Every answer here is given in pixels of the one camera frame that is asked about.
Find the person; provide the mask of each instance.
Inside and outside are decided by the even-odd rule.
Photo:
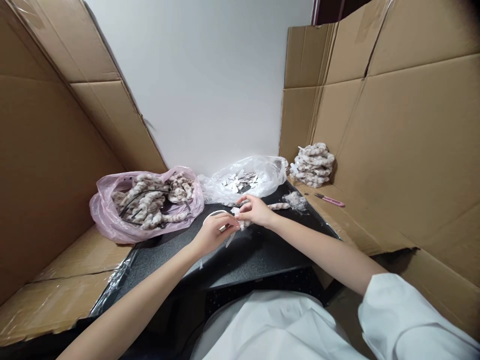
[[[342,241],[271,211],[254,196],[233,217],[211,216],[190,244],[122,297],[58,359],[118,359],[185,273],[250,220],[277,233],[363,296],[363,338],[380,360],[477,359],[480,345],[442,317],[400,276]],[[205,324],[191,359],[365,359],[320,302],[292,291],[254,291],[220,308]]]

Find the white sleeve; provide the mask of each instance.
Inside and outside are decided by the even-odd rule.
[[[372,276],[358,318],[380,360],[480,359],[480,344],[396,274]]]

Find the clear plastic bag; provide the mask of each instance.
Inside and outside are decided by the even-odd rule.
[[[205,204],[229,205],[236,203],[243,194],[251,194],[259,198],[266,197],[287,180],[287,167],[288,162],[284,157],[254,155],[223,168],[212,177],[199,175],[203,200]],[[232,192],[222,184],[226,177],[231,174],[238,175],[241,170],[245,173],[256,173],[261,183],[243,193]]]
[[[194,179],[193,199],[188,204],[191,214],[188,215],[185,221],[168,223],[165,228],[142,230],[140,226],[129,224],[120,219],[119,213],[112,200],[112,192],[131,189],[132,179],[140,174],[152,174],[160,177],[163,181],[167,181],[169,177],[178,172],[184,172],[186,178]],[[204,197],[199,180],[188,167],[175,166],[163,174],[155,174],[148,171],[130,171],[107,175],[98,180],[96,186],[98,193],[90,200],[91,217],[95,221],[98,231],[117,244],[139,243],[158,235],[188,228],[194,219],[204,210]],[[185,204],[174,204],[168,209],[166,214],[179,214],[186,211],[188,211],[188,208]]]

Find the white lab coat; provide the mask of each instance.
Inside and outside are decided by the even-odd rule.
[[[358,318],[379,360],[478,359],[480,345],[400,276],[374,275]],[[365,359],[314,297],[254,291],[208,320],[191,359]]]

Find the pink plastic bag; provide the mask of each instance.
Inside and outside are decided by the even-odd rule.
[[[112,200],[112,192],[130,190],[132,188],[132,179],[140,174],[152,174],[160,177],[163,181],[167,181],[174,173],[179,172],[184,172],[186,178],[194,179],[193,199],[188,204],[191,214],[185,221],[168,223],[165,228],[142,230],[140,226],[129,224],[120,219]],[[117,244],[139,243],[158,235],[188,228],[204,210],[204,196],[200,183],[194,172],[188,167],[175,166],[163,174],[155,174],[148,171],[130,171],[107,175],[97,181],[96,187],[98,188],[98,193],[90,200],[91,217],[95,221],[98,231]],[[188,209],[184,204],[174,204],[166,213],[179,214],[185,211],[188,211]]]

